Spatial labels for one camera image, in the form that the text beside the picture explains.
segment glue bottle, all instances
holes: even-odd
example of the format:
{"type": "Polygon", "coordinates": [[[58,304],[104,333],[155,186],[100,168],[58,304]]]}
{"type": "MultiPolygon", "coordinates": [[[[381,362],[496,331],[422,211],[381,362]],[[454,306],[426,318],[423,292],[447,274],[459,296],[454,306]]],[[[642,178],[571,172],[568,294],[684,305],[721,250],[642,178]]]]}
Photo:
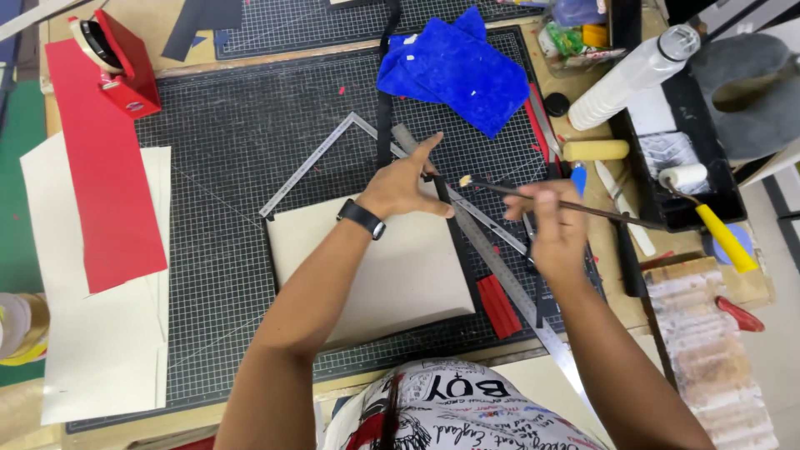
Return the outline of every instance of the glue bottle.
{"type": "Polygon", "coordinates": [[[672,26],[642,42],[572,104],[572,126],[584,131],[610,119],[627,106],[633,93],[677,74],[699,48],[700,35],[688,25],[672,26]]]}

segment cutting mat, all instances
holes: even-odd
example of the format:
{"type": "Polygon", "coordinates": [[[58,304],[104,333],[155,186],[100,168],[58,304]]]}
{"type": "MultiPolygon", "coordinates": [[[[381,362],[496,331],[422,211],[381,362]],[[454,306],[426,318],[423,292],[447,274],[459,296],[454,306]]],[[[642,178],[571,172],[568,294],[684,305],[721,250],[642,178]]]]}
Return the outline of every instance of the cutting mat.
{"type": "MultiPolygon", "coordinates": [[[[525,67],[534,80],[519,27],[489,32],[488,42],[525,67]]],[[[137,121],[143,147],[172,146],[170,359],[165,411],[85,420],[79,432],[122,421],[224,401],[238,363],[274,299],[264,223],[258,210],[351,112],[376,123],[376,49],[220,70],[158,81],[163,111],[137,121]]],[[[448,106],[395,101],[395,121],[417,140],[445,134],[431,154],[456,186],[463,174],[483,173],[514,184],[543,179],[545,162],[524,108],[494,140],[448,106]]],[[[274,212],[362,191],[375,172],[375,140],[350,127],[274,212]]],[[[524,242],[522,223],[502,219],[501,199],[457,188],[466,199],[524,242]]],[[[488,233],[504,260],[534,296],[535,278],[522,256],[488,233]]],[[[489,270],[470,249],[477,279],[489,270]]],[[[594,262],[586,270],[600,289],[594,262]]],[[[559,316],[547,318],[563,331],[559,316]]],[[[427,356],[456,356],[535,337],[525,329],[498,341],[482,309],[314,361],[314,381],[391,368],[427,356]]]]}
{"type": "MultiPolygon", "coordinates": [[[[452,22],[476,5],[486,22],[541,14],[541,8],[501,5],[495,0],[402,0],[398,34],[420,31],[432,17],[452,22]]],[[[381,37],[389,9],[384,2],[328,10],[325,0],[243,0],[242,28],[216,30],[227,43],[216,46],[218,60],[247,58],[369,41],[381,37]]]]}

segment black watch strap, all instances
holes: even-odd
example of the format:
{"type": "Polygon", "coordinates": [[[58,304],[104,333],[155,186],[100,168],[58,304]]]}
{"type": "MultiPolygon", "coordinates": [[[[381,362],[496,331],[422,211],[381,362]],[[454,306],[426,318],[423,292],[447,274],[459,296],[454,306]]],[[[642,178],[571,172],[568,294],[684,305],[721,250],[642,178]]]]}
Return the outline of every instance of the black watch strap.
{"type": "Polygon", "coordinates": [[[377,241],[383,235],[386,225],[376,215],[360,207],[353,199],[347,199],[345,205],[336,215],[336,220],[350,219],[372,233],[372,240],[377,241]]]}

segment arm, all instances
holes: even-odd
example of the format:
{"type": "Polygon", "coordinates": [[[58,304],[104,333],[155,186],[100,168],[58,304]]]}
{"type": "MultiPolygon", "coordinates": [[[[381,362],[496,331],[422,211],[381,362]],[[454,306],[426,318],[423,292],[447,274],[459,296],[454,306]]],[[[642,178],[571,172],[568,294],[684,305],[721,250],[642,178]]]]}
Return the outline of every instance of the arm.
{"type": "MultiPolygon", "coordinates": [[[[438,134],[412,156],[382,168],[356,203],[386,220],[412,211],[452,217],[452,206],[423,196],[418,180],[438,134]]],[[[234,381],[216,449],[316,448],[311,369],[345,306],[372,235],[337,223],[286,281],[264,315],[234,381]]]]}
{"type": "Polygon", "coordinates": [[[580,203],[571,181],[520,187],[537,198],[506,197],[507,219],[536,214],[534,260],[561,308],[583,387],[617,448],[713,448],[705,430],[583,270],[584,213],[558,208],[580,203]]]}

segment workbench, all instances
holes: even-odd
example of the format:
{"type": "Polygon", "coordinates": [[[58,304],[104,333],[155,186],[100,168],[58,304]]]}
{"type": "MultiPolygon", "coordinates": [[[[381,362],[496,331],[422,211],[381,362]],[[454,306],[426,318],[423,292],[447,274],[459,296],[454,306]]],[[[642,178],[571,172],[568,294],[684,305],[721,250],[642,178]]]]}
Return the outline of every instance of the workbench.
{"type": "MultiPolygon", "coordinates": [[[[88,18],[92,15],[92,11],[100,6],[101,3],[102,0],[90,2],[69,12],[68,15],[88,18]]],[[[301,58],[318,54],[331,54],[344,50],[371,48],[378,45],[378,41],[373,40],[341,46],[330,46],[317,50],[304,50],[218,62],[214,59],[212,39],[208,38],[191,49],[185,62],[176,62],[171,59],[162,58],[159,54],[164,47],[164,43],[175,23],[182,4],[183,0],[138,0],[136,2],[111,2],[105,7],[105,10],[109,14],[113,15],[120,23],[144,40],[150,53],[155,74],[158,78],[250,66],[264,62],[301,58]]],[[[561,92],[565,94],[571,102],[574,102],[602,76],[602,72],[600,70],[595,70],[588,74],[572,78],[555,78],[552,76],[546,68],[545,61],[536,41],[535,25],[537,20],[538,18],[520,18],[504,22],[494,22],[487,26],[493,28],[519,25],[525,36],[526,47],[530,54],[530,59],[533,62],[534,71],[542,93],[548,95],[552,92],[561,92]]],[[[658,35],[661,31],[665,30],[665,28],[666,24],[656,10],[645,9],[643,11],[643,38],[658,35]]],[[[48,94],[46,95],[46,125],[48,135],[53,135],[61,130],[61,123],[58,116],[58,108],[52,95],[52,86],[50,85],[49,75],[46,69],[43,45],[48,42],[56,42],[70,38],[71,34],[66,25],[65,17],[54,18],[49,22],[43,23],[40,25],[39,32],[42,49],[42,90],[48,94]]],[[[210,37],[211,32],[201,31],[198,35],[210,37]]],[[[551,118],[551,120],[554,133],[562,141],[612,138],[611,130],[606,123],[588,131],[576,131],[567,122],[566,117],[559,119],[551,118]]],[[[608,162],[607,166],[615,175],[618,175],[622,169],[622,163],[619,161],[608,162]]],[[[612,201],[594,171],[594,165],[588,164],[587,170],[586,205],[605,210],[613,209],[612,201]]],[[[630,183],[625,189],[625,195],[636,210],[638,196],[630,183]]],[[[751,231],[747,223],[743,223],[742,225],[748,231],[751,231]]],[[[622,278],[618,269],[613,228],[606,219],[591,216],[589,230],[591,249],[594,253],[599,274],[602,277],[602,286],[609,305],[631,334],[643,335],[649,333],[650,328],[645,311],[642,307],[642,301],[638,298],[630,298],[624,294],[622,278]]],[[[639,254],[639,260],[643,263],[648,261],[648,259],[661,258],[666,262],[673,258],[685,258],[686,255],[702,254],[700,235],[697,232],[690,231],[671,235],[663,231],[648,231],[648,234],[657,251],[656,256],[652,258],[646,258],[644,255],[639,254]]],[[[746,274],[738,274],[730,266],[722,267],[722,273],[728,287],[728,292],[730,293],[730,299],[748,310],[766,306],[770,304],[774,298],[774,289],[771,279],[766,272],[763,258],[758,249],[758,243],[755,242],[755,244],[756,256],[760,266],[759,270],[751,271],[746,274]]],[[[546,352],[538,340],[528,340],[484,351],[471,352],[460,355],[460,357],[465,360],[478,361],[482,364],[493,366],[545,354],[546,352]]],[[[376,380],[382,373],[383,372],[371,372],[317,383],[314,385],[314,399],[315,401],[321,401],[353,395],[363,389],[366,384],[376,380]]],[[[73,435],[66,435],[61,432],[62,442],[60,445],[61,448],[64,449],[118,447],[135,440],[168,435],[217,424],[222,417],[224,408],[225,404],[221,403],[73,435]]]]}

